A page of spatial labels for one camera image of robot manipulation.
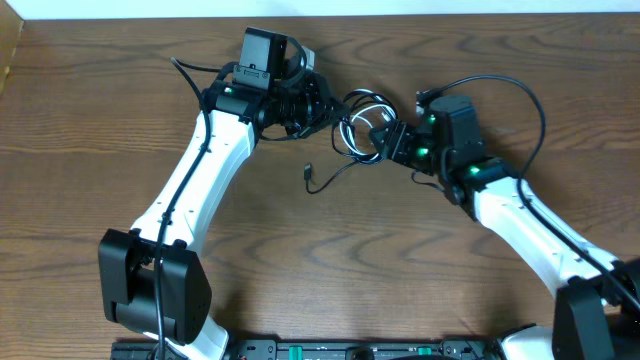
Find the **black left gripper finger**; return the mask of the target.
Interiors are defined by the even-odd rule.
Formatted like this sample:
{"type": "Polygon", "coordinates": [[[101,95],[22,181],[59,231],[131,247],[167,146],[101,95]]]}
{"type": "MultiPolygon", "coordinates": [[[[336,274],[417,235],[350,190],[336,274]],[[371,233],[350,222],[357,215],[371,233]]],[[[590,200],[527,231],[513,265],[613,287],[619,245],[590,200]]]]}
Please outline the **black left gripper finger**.
{"type": "Polygon", "coordinates": [[[341,99],[330,97],[326,105],[326,114],[329,118],[344,118],[350,115],[350,107],[341,99]]]}
{"type": "Polygon", "coordinates": [[[327,112],[320,115],[317,119],[312,120],[305,125],[299,132],[300,139],[306,139],[311,135],[346,120],[348,115],[345,113],[327,112]]]}

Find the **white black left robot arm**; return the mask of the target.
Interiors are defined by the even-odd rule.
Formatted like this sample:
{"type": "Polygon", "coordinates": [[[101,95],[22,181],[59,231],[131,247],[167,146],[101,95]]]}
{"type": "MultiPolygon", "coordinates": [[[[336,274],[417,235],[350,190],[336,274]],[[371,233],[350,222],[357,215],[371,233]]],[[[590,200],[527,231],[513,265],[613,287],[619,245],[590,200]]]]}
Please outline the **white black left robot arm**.
{"type": "Polygon", "coordinates": [[[264,131],[301,140],[346,118],[347,106],[296,39],[248,28],[241,56],[196,88],[199,114],[167,183],[130,229],[98,246],[106,318],[144,334],[114,344],[115,359],[220,359],[228,332],[210,316],[212,290],[200,261],[209,225],[235,173],[264,131]]]}

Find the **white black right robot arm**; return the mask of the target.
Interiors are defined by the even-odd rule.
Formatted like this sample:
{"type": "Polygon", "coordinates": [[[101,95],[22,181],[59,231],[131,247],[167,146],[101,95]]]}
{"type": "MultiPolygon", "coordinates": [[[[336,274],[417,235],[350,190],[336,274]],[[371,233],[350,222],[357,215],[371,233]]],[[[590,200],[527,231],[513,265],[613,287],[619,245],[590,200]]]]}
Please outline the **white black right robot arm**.
{"type": "Polygon", "coordinates": [[[527,263],[555,300],[552,328],[500,337],[497,359],[636,359],[639,263],[590,243],[551,211],[501,158],[491,156],[467,96],[420,99],[413,126],[369,132],[385,159],[437,177],[445,197],[527,263]]]}

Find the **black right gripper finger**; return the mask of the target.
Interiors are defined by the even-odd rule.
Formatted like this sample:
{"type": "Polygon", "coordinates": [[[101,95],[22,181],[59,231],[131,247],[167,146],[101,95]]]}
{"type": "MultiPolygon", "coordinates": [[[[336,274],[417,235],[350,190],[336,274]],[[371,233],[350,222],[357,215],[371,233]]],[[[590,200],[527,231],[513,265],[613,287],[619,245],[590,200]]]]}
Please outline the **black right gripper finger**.
{"type": "Polygon", "coordinates": [[[400,125],[399,122],[387,122],[381,127],[375,127],[369,130],[370,138],[385,138],[396,131],[396,128],[400,125]]]}
{"type": "Polygon", "coordinates": [[[390,160],[395,147],[394,133],[385,138],[370,138],[376,152],[384,159],[390,160]]]}

